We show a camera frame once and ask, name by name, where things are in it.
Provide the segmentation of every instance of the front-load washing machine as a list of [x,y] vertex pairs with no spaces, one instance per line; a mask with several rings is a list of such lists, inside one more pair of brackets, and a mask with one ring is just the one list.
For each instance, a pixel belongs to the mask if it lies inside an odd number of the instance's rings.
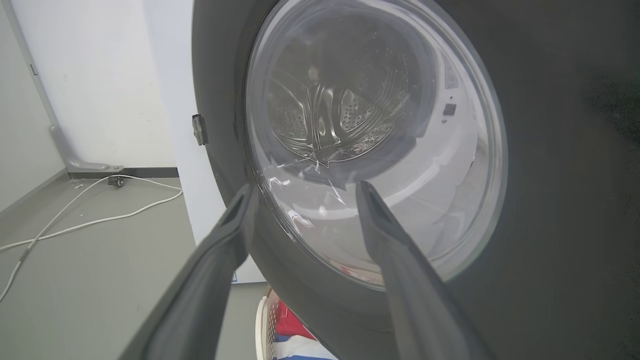
[[193,79],[252,258],[339,359],[395,359],[370,183],[503,359],[640,354],[632,1],[196,0]]

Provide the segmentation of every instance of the white laundry basket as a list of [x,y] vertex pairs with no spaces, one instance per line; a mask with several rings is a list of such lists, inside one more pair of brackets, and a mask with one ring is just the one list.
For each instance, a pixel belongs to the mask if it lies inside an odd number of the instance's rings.
[[269,287],[255,314],[255,352],[258,360],[273,360],[271,343],[276,336],[276,312],[280,298]]

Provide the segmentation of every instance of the white cable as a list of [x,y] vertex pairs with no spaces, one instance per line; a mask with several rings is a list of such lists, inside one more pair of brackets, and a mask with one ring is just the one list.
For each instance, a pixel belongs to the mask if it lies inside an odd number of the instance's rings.
[[[160,204],[163,204],[165,202],[169,202],[169,201],[171,201],[173,199],[176,199],[176,198],[180,197],[180,195],[182,195],[182,191],[180,191],[175,196],[172,196],[172,197],[170,197],[168,199],[165,199],[165,200],[160,200],[160,201],[154,202],[153,204],[149,204],[149,205],[145,206],[144,208],[138,209],[138,210],[136,210],[136,211],[134,211],[132,213],[125,214],[125,215],[119,215],[117,217],[112,217],[112,218],[103,218],[103,219],[100,219],[100,220],[89,221],[89,222],[86,222],[84,224],[80,224],[80,225],[77,225],[77,226],[74,226],[74,227],[69,227],[68,229],[64,229],[64,230],[58,231],[57,233],[53,233],[53,234],[49,234],[49,235],[43,236],[43,237],[39,238],[38,241],[45,240],[45,239],[51,239],[51,238],[53,238],[55,236],[66,234],[66,233],[70,233],[71,231],[82,229],[83,227],[87,227],[89,225],[99,224],[99,223],[105,222],[105,221],[118,220],[118,219],[121,219],[121,218],[132,217],[133,215],[139,214],[142,211],[145,211],[146,209],[151,208],[152,206],[160,205]],[[28,243],[30,243],[32,241],[33,241],[33,239],[30,239],[30,240],[24,240],[24,241],[20,241],[20,242],[17,242],[17,243],[13,243],[13,244],[2,246],[2,247],[0,247],[0,252],[8,250],[8,249],[11,249],[11,248],[14,248],[16,246],[28,244]]]
[[[42,234],[51,226],[51,224],[53,224],[54,221],[56,221],[56,219],[69,207],[71,206],[71,204],[73,204],[82,194],[84,194],[85,192],[87,192],[87,190],[89,190],[90,188],[94,187],[95,185],[101,183],[102,181],[109,179],[110,177],[128,177],[129,179],[137,179],[137,180],[144,180],[150,183],[154,183],[157,185],[161,185],[167,188],[172,188],[172,189],[176,189],[176,190],[180,190],[180,192],[177,195],[174,195],[173,197],[170,197],[168,199],[165,200],[160,200],[157,202],[154,202],[153,204],[149,204],[147,206],[145,206],[144,208],[141,208],[137,211],[134,211],[132,213],[126,214],[126,215],[119,215],[117,217],[111,217],[111,218],[104,218],[104,219],[100,219],[100,220],[94,220],[91,222],[87,222],[85,224],[81,224],[78,226],[74,226],[74,227],[70,227],[68,229],[62,230],[62,231],[58,231],[57,233],[54,234],[50,234],[47,236],[42,236]],[[23,245],[23,244],[29,244],[29,246],[27,247],[27,249],[25,249],[24,253],[22,253],[22,256],[20,257],[20,260],[18,260],[18,263],[15,265],[15,268],[13,269],[13,272],[11,273],[11,276],[9,276],[9,281],[7,282],[7,285],[4,287],[4,291],[2,292],[2,295],[0,295],[0,302],[2,302],[2,300],[4,299],[4,297],[6,296],[6,294],[9,292],[9,288],[11,288],[11,285],[13,284],[13,279],[15,278],[15,274],[17,274],[18,269],[20,268],[20,266],[22,265],[22,263],[24,262],[24,260],[26,259],[27,255],[29,255],[29,251],[31,251],[31,249],[33,248],[33,246],[35,245],[36,241],[38,240],[43,240],[43,239],[48,239],[48,238],[52,238],[54,236],[57,235],[61,235],[61,234],[65,234],[74,230],[78,230],[78,229],[82,229],[83,227],[87,227],[89,225],[93,225],[93,224],[99,224],[101,222],[106,222],[106,221],[110,221],[110,220],[117,220],[117,219],[121,219],[121,218],[127,218],[127,217],[132,217],[135,214],[141,213],[142,211],[145,211],[148,208],[151,208],[152,206],[158,205],[158,204],[162,204],[164,202],[168,202],[171,201],[173,199],[176,199],[177,197],[179,197],[180,195],[182,195],[182,189],[181,188],[177,188],[175,186],[170,186],[170,185],[166,185],[166,184],[161,184],[158,183],[156,181],[153,180],[149,180],[149,179],[143,179],[141,177],[135,177],[135,176],[129,176],[129,175],[110,175],[107,177],[103,177],[102,179],[96,181],[95,183],[87,186],[86,189],[84,189],[81,193],[79,193],[76,197],[74,197],[73,200],[71,200],[71,202],[69,202],[64,208],[62,208],[62,210],[60,210],[60,212],[53,218],[51,219],[51,221],[47,224],[47,226],[45,226],[40,233],[38,233],[38,236],[36,236],[33,239],[30,240],[25,240],[25,241],[20,241],[17,243],[13,243],[13,244],[9,244],[9,245],[5,245],[3,247],[0,247],[0,252],[6,250],[6,249],[10,249],[12,247],[16,247],[19,245]]]

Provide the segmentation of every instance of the caster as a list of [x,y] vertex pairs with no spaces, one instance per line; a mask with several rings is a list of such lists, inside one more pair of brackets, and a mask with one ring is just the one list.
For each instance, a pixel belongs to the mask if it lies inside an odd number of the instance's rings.
[[107,180],[109,185],[113,185],[116,188],[121,188],[124,185],[124,177],[112,176]]

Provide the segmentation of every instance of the baseboard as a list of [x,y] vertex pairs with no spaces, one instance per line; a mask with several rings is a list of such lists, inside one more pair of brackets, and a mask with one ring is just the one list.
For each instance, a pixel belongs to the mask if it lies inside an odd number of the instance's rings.
[[130,175],[144,177],[145,179],[158,177],[179,177],[178,168],[175,167],[128,167],[121,172],[70,172],[70,179],[102,179],[109,175]]

